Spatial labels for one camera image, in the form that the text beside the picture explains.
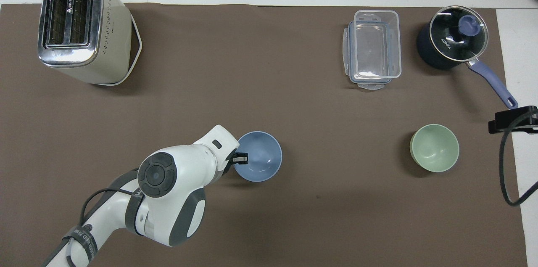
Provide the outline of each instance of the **toaster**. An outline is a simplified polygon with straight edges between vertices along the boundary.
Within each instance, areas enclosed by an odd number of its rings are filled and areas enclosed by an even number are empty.
[[[140,47],[133,64],[131,22]],[[99,85],[117,85],[131,73],[142,41],[120,0],[42,0],[38,56],[46,66]]]

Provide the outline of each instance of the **blue bowl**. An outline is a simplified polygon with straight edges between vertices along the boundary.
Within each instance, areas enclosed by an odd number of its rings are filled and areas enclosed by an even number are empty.
[[[282,148],[278,141],[266,132],[252,131],[239,139],[237,152],[248,153],[248,164],[236,164],[237,173],[250,182],[271,179],[282,164]]]

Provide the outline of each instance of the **plastic food container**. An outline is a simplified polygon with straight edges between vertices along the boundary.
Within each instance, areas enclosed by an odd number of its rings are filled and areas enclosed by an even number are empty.
[[[400,22],[394,11],[358,11],[344,29],[344,70],[353,83],[383,88],[401,75]]]

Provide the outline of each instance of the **blue pot handle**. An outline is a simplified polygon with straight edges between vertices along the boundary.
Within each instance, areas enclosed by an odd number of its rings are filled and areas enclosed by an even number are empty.
[[[478,58],[467,62],[469,69],[482,76],[491,85],[493,90],[499,95],[509,109],[517,108],[517,101],[512,94],[506,89],[503,81],[482,61]]]

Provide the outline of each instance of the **brown mat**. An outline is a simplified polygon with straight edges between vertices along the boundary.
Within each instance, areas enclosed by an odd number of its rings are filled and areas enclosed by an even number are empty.
[[[216,124],[274,135],[280,172],[249,183],[230,171],[206,188],[188,242],[119,230],[91,266],[526,265],[520,210],[499,188],[500,135],[488,134],[504,105],[465,66],[432,69],[415,49],[436,8],[392,8],[403,73],[371,92],[342,66],[342,32],[364,7],[128,7],[144,50],[125,83],[96,87],[39,62],[39,5],[2,5],[0,265],[41,264],[87,196]],[[478,12],[491,33],[481,60],[504,79],[495,10]],[[446,173],[409,155],[429,123],[459,138]],[[511,145],[506,164],[515,194]]]

